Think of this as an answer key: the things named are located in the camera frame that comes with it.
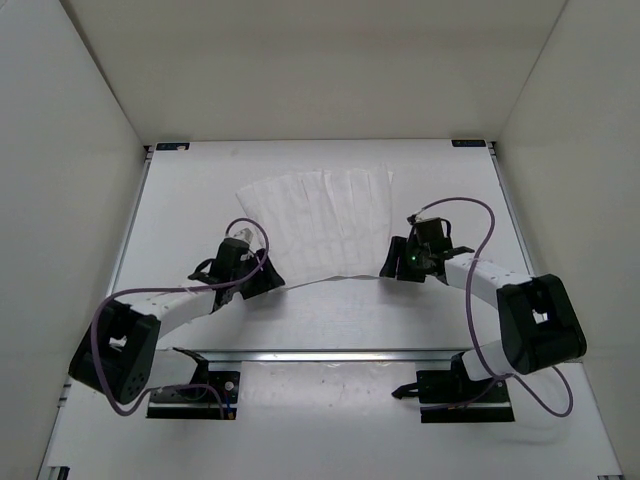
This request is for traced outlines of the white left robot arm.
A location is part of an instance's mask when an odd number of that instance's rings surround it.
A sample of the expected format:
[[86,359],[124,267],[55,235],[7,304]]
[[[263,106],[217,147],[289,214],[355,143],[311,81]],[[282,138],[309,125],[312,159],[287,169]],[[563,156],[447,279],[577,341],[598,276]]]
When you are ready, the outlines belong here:
[[69,376],[118,406],[144,395],[158,340],[191,320],[211,315],[239,294],[244,300],[285,285],[270,246],[253,251],[227,237],[179,287],[134,288],[105,299],[68,368]]

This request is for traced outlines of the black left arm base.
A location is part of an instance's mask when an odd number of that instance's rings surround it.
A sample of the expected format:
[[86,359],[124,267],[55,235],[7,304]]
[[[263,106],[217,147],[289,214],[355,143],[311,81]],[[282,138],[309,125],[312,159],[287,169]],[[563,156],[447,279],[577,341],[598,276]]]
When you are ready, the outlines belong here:
[[211,361],[184,348],[156,352],[146,417],[163,420],[237,418],[241,371],[238,363]]

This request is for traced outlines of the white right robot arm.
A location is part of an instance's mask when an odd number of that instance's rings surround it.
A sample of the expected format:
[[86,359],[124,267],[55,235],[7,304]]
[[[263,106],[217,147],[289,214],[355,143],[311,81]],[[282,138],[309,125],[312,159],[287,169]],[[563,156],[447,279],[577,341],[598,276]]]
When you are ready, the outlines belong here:
[[451,359],[449,391],[460,400],[480,393],[485,380],[528,375],[582,357],[587,341],[562,280],[552,274],[518,274],[455,247],[451,223],[442,218],[410,222],[408,236],[391,238],[380,276],[423,283],[432,276],[465,293],[467,326],[474,331],[471,303],[480,299],[498,313],[500,336]]

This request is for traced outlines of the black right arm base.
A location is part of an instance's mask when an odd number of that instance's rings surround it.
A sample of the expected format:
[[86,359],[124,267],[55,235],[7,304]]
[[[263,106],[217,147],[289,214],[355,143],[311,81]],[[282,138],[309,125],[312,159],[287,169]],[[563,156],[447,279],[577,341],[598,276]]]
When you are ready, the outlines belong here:
[[418,370],[415,382],[399,386],[391,395],[396,400],[416,398],[422,424],[515,421],[506,383],[493,377],[471,380],[461,354],[451,359],[448,370]]

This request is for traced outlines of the white pleated skirt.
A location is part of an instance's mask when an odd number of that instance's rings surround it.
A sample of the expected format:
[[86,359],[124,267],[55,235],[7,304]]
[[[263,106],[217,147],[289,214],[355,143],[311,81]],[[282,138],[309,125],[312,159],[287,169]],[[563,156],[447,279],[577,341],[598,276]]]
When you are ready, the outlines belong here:
[[392,227],[393,173],[313,170],[253,182],[236,198],[266,231],[269,256],[285,287],[337,277],[376,277]]

